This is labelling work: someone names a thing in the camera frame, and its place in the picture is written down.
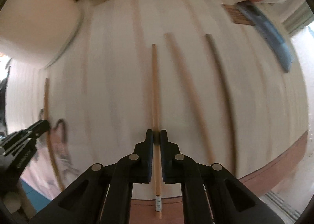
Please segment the blue smartphone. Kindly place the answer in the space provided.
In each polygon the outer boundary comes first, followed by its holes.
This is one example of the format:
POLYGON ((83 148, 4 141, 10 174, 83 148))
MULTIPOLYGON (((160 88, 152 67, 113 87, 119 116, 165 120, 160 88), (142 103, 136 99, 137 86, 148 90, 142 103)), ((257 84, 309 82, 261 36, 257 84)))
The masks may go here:
POLYGON ((254 24, 255 29, 265 39, 274 52, 284 73, 289 73, 293 62, 293 55, 286 41, 272 22, 251 1, 237 2, 236 7, 243 16, 254 24))

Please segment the striped cat table mat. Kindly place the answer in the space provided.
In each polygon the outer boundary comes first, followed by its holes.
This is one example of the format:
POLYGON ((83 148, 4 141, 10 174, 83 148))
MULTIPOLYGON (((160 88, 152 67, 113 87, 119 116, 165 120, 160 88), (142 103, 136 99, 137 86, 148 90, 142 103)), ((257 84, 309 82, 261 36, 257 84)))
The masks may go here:
MULTIPOLYGON (((212 34, 232 99, 237 174, 255 195, 269 192, 301 161, 308 141, 307 97, 297 62, 284 73, 251 26, 232 23, 232 0, 109 0, 80 8, 81 27, 47 71, 14 59, 8 78, 9 131, 35 121, 50 78, 49 117, 66 121, 68 139, 52 141, 66 188, 90 166, 134 152, 152 130, 152 45, 158 52, 160 132, 180 153, 210 166, 186 90, 164 34, 174 34, 192 75, 215 162, 232 167, 231 132, 221 79, 205 35, 212 34)), ((180 184, 166 184, 156 217, 155 181, 134 184, 128 223, 185 223, 180 184)))

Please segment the brown card under phone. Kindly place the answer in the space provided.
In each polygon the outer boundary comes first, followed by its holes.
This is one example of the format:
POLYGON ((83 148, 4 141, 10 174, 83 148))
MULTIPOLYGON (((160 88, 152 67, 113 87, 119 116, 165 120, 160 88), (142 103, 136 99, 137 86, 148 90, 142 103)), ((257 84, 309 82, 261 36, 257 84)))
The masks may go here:
POLYGON ((254 26, 254 23, 244 16, 235 5, 222 4, 221 6, 229 14, 233 23, 254 26))

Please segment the dark chopstick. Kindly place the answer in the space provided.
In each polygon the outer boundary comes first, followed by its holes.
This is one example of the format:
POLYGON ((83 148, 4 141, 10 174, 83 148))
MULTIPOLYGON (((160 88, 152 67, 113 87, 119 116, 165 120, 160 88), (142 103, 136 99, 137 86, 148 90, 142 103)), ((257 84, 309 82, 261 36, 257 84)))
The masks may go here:
POLYGON ((212 52, 212 55, 215 59, 216 66, 218 68, 218 72, 221 79, 221 86, 223 88, 225 104, 227 107, 227 114, 228 114, 228 122, 230 126, 231 132, 231 152, 232 152, 232 167, 230 172, 235 175, 237 174, 237 151, 236 151, 236 131, 235 131, 235 124, 234 124, 234 115, 233 115, 233 107, 232 107, 232 99, 230 97, 229 87, 227 83, 227 77, 224 72, 223 63, 221 57, 219 55, 217 45, 215 44, 215 40, 212 34, 205 35, 206 42, 208 43, 209 50, 212 52))

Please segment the cream cylindrical utensil holder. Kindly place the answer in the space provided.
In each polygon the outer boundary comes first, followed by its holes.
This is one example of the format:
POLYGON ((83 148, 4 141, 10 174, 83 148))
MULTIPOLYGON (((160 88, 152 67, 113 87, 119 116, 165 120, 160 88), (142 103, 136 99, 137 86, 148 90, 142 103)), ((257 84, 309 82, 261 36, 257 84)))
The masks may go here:
POLYGON ((71 44, 82 19, 74 0, 1 0, 1 53, 48 67, 71 44))

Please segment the wooden chopstick green tip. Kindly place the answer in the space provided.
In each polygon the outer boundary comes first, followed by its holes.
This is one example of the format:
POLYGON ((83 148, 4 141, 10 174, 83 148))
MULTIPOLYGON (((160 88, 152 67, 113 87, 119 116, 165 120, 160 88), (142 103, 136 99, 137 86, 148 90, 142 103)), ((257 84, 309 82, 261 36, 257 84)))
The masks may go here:
POLYGON ((196 119, 197 126, 200 130, 200 134, 206 151, 207 161, 209 164, 212 164, 215 162, 215 155, 213 153, 213 147, 210 142, 210 137, 206 121, 204 118, 204 113, 201 108, 202 107, 201 102, 195 84, 193 82, 192 75, 188 70, 188 66, 186 65, 184 55, 182 54, 182 51, 179 48, 178 43, 176 42, 174 34, 168 32, 164 34, 164 37, 165 41, 167 42, 167 46, 170 48, 170 52, 175 60, 175 64, 180 74, 182 84, 186 90, 189 102, 191 104, 193 115, 196 119))

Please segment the blue kitchen cabinet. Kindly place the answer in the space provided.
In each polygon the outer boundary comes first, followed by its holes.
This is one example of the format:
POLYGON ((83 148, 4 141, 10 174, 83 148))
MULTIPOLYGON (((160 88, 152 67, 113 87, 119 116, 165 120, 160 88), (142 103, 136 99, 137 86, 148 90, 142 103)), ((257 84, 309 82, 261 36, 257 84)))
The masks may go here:
POLYGON ((26 182, 21 180, 22 188, 24 189, 27 198, 30 200, 30 203, 34 207, 36 213, 40 212, 43 208, 45 208, 51 200, 34 190, 31 186, 29 186, 26 182))

